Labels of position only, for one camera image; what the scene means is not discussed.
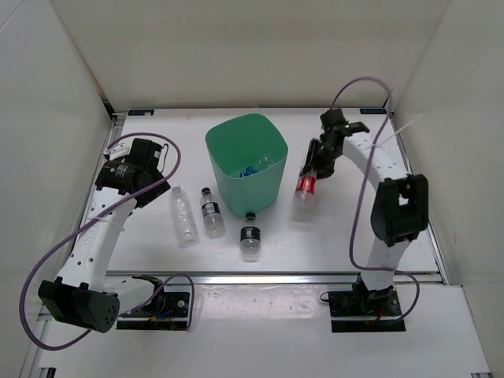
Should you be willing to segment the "red label bottle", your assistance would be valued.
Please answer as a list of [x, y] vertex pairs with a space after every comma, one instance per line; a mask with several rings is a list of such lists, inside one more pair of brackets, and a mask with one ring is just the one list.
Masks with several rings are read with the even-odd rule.
[[317, 173], [309, 170], [298, 178], [292, 207], [292, 219], [296, 222], [308, 222], [315, 206], [315, 184]]

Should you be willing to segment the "blue label bottle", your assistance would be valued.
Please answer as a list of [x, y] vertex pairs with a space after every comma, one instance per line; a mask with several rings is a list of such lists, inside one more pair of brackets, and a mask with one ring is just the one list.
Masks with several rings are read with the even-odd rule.
[[254, 163], [253, 165], [249, 165], [244, 170], [242, 170], [239, 173], [239, 178], [252, 176], [253, 174], [271, 168], [275, 164], [276, 164], [275, 159], [270, 154], [264, 154], [259, 158], [259, 160], [256, 163]]

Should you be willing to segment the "clear bottle white cap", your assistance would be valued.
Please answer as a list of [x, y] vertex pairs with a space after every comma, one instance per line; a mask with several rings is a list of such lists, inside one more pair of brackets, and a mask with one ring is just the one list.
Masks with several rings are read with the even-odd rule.
[[198, 229], [186, 192], [180, 186], [174, 186], [169, 195], [172, 221], [176, 237], [181, 247], [194, 246], [198, 243]]

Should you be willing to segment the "clear bottle black label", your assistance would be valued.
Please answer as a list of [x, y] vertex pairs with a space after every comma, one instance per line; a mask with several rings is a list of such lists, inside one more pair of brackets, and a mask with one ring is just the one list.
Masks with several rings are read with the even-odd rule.
[[206, 234], [211, 239], [220, 238], [225, 234], [224, 219], [216, 197], [208, 187], [201, 189], [200, 207]]

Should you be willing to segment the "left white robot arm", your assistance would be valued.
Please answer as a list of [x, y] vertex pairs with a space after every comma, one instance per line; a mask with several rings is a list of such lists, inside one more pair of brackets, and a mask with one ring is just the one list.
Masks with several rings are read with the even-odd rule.
[[105, 333], [121, 314], [137, 306], [148, 315], [164, 309], [165, 296], [157, 291], [159, 279], [133, 276], [106, 282], [110, 258], [125, 221], [135, 208], [155, 200], [169, 185], [163, 183], [117, 208], [112, 205], [159, 180], [159, 159], [158, 152], [146, 156], [130, 153], [102, 166], [89, 212], [93, 225], [77, 238], [56, 279], [44, 280], [39, 286], [39, 298], [56, 321]]

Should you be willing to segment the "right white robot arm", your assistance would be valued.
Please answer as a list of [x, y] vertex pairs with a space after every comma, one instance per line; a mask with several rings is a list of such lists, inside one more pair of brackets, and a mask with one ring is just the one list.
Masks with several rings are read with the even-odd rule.
[[376, 196], [370, 224], [375, 236], [365, 265], [354, 285], [354, 307], [362, 314], [375, 313], [392, 292], [399, 262], [412, 241], [428, 225], [428, 180], [396, 165], [372, 139], [361, 122], [327, 124], [309, 144], [303, 173], [318, 179], [330, 177], [335, 160], [350, 159], [365, 175], [362, 189], [371, 185]]

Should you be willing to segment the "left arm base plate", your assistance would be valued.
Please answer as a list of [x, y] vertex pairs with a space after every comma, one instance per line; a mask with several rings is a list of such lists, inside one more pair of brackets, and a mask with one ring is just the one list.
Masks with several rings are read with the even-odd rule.
[[[174, 279], [184, 279], [191, 291], [167, 291]], [[122, 313], [116, 322], [117, 330], [188, 331], [192, 326], [195, 302], [195, 283], [186, 273], [176, 273], [165, 280], [155, 276], [137, 275], [132, 280], [148, 283], [151, 297], [131, 310]]]

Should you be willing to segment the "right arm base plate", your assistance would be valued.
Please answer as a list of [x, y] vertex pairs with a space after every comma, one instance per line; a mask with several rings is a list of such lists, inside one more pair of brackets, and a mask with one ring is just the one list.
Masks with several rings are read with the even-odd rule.
[[319, 299], [329, 306], [332, 333], [406, 331], [404, 320], [397, 321], [402, 308], [396, 290], [371, 305], [363, 305], [353, 291], [326, 291]]

